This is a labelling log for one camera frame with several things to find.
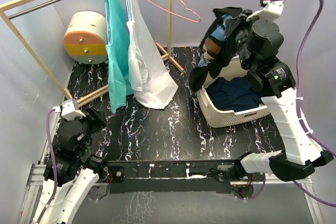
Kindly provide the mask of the pink wire hanger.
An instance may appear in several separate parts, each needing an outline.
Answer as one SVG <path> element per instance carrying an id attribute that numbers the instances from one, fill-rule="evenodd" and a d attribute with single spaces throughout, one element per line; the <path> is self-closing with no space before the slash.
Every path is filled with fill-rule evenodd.
<path id="1" fill-rule="evenodd" d="M 155 2 L 153 2 L 151 0 L 145 0 L 145 1 L 147 1 L 148 3 L 152 4 L 153 6 L 159 8 L 160 10 L 162 10 L 162 11 L 164 11 L 167 14 L 170 14 L 172 16 L 175 16 L 175 17 L 178 17 L 178 18 L 181 18 L 181 19 L 184 19 L 184 20 L 187 20 L 189 22 L 196 23 L 196 24 L 199 24 L 201 22 L 200 15 L 196 11 L 194 11 L 191 8 L 187 7 L 187 5 L 185 4 L 185 2 L 183 0 L 178 0 L 178 1 L 183 5 L 184 9 L 187 12 L 193 14 L 196 17 L 196 19 L 191 19 L 191 18 L 188 18 L 186 16 L 183 16 L 183 15 L 180 15 L 178 13 L 173 12 L 173 0 L 167 0 L 167 6 L 166 6 L 166 8 L 164 8 L 163 6 L 158 5 L 157 3 L 155 3 Z"/>

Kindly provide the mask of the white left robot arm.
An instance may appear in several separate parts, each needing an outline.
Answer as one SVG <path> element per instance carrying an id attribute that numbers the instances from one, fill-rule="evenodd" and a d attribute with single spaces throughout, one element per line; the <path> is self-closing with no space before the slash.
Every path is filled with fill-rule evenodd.
<path id="1" fill-rule="evenodd" d="M 54 148 L 49 120 L 52 113 L 63 111 L 56 106 L 46 116 L 50 156 L 33 223 L 72 223 L 92 186 L 108 177 L 108 164 L 104 158 L 91 154 L 85 161 L 82 159 L 92 144 L 92 134 L 107 126 L 105 112 L 89 106 L 82 115 L 66 121 L 59 136 L 59 146 Z"/>

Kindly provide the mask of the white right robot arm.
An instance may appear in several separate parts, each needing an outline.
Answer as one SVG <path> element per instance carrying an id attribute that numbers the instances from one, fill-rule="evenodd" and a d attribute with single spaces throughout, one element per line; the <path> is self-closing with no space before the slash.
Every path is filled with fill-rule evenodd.
<path id="1" fill-rule="evenodd" d="M 234 45 L 251 87 L 270 111 L 285 146 L 278 152 L 243 155 L 234 167 L 235 176 L 247 180 L 253 173 L 274 174 L 285 182 L 310 176 L 316 167 L 331 162 L 333 155 L 303 126 L 305 117 L 296 106 L 298 85 L 289 67 L 276 57 L 284 41 L 278 25 L 245 9 L 226 27 L 225 40 Z"/>

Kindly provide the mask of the black t shirt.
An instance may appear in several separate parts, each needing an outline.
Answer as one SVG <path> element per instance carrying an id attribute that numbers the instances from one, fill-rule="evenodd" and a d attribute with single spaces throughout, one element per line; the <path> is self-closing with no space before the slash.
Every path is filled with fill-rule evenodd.
<path id="1" fill-rule="evenodd" d="M 214 8 L 215 19 L 202 39 L 202 50 L 197 66 L 190 73 L 189 85 L 193 92 L 201 89 L 207 76 L 215 79 L 223 67 L 228 66 L 236 55 L 233 40 L 225 38 L 236 17 L 243 12 L 241 7 Z"/>

